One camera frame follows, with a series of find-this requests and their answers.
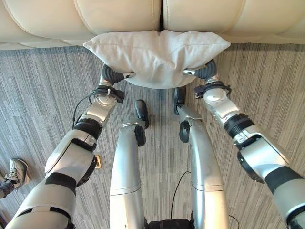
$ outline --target gray sneaker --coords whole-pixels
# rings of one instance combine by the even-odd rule
[[[5,175],[5,182],[10,182],[14,185],[15,189],[20,188],[22,185],[28,184],[30,178],[28,176],[29,166],[24,161],[12,158],[10,160],[10,173]]]

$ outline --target white pillow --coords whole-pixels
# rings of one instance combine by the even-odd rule
[[[211,32],[110,32],[83,44],[118,72],[135,72],[126,79],[150,88],[174,88],[192,82],[185,68],[203,66],[230,43]]]

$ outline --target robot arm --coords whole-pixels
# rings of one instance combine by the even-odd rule
[[[92,93],[93,104],[54,149],[46,163],[44,180],[28,194],[6,228],[74,228],[75,189],[94,171],[97,139],[116,103],[124,99],[124,93],[112,86],[131,75],[103,66],[100,85]]]
[[[286,225],[304,228],[305,179],[290,168],[285,151],[228,98],[231,89],[218,79],[213,60],[205,69],[184,73],[206,80],[204,86],[195,88],[196,98],[203,98],[233,139],[241,166],[252,180],[268,185]]]

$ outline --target silver robot leg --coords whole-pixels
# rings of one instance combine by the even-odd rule
[[[120,131],[110,186],[111,229],[144,228],[138,162],[138,146],[145,144],[144,126],[145,122],[137,119],[125,124]]]
[[[182,106],[180,139],[192,147],[192,201],[196,229],[228,229],[224,183],[209,135],[199,113]]]
[[[48,159],[46,177],[25,198],[7,229],[72,229],[77,186],[84,183],[95,168],[94,154],[73,143],[96,144],[81,130],[71,130]]]

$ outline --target sofa cushion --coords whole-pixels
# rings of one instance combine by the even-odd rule
[[[305,43],[304,0],[164,0],[164,28],[234,42]]]
[[[158,30],[160,12],[161,0],[3,0],[0,50],[81,45],[110,31]]]

